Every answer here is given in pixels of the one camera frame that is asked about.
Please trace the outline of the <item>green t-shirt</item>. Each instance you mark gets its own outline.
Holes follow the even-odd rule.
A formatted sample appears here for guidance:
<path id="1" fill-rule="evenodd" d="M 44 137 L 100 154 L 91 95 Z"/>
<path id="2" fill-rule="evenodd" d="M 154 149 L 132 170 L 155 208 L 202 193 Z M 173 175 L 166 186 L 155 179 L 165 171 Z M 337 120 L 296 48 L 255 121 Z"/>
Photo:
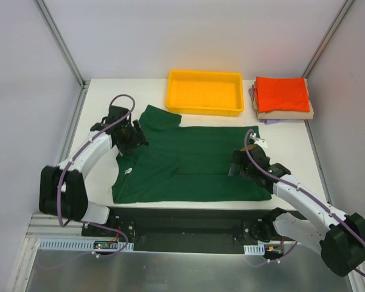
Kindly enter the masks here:
<path id="1" fill-rule="evenodd" d="M 148 105 L 139 123 L 148 139 L 129 156 L 117 156 L 116 204 L 161 201 L 267 201 L 256 183 L 229 176 L 234 150 L 249 127 L 182 127 L 182 117 Z"/>

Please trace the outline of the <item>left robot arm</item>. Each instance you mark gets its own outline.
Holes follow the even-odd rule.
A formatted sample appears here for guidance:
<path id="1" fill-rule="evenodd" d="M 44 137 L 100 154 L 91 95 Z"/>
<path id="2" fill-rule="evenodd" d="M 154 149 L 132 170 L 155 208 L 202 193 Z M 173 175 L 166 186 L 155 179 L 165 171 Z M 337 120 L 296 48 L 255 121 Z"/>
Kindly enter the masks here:
<path id="1" fill-rule="evenodd" d="M 112 148 L 127 156 L 141 145 L 148 145 L 148 140 L 138 120 L 125 119 L 112 128 L 107 123 L 96 123 L 74 154 L 56 166 L 42 169 L 39 210 L 72 221 L 95 223 L 102 236 L 113 235 L 117 223 L 110 218 L 109 207 L 90 201 L 85 179 Z"/>

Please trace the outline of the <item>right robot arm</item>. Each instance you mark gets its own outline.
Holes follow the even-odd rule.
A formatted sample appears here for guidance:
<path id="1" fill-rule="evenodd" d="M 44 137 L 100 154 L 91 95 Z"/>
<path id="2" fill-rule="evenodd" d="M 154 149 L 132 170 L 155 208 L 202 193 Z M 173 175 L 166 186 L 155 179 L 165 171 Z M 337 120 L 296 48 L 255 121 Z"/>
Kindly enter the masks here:
<path id="1" fill-rule="evenodd" d="M 234 151 L 229 175 L 256 183 L 303 216 L 299 219 L 279 207 L 269 211 L 261 223 L 250 229 L 258 240 L 291 238 L 319 254 L 326 266 L 341 277 L 365 261 L 365 219 L 311 194 L 285 166 L 271 164 L 260 146 Z"/>

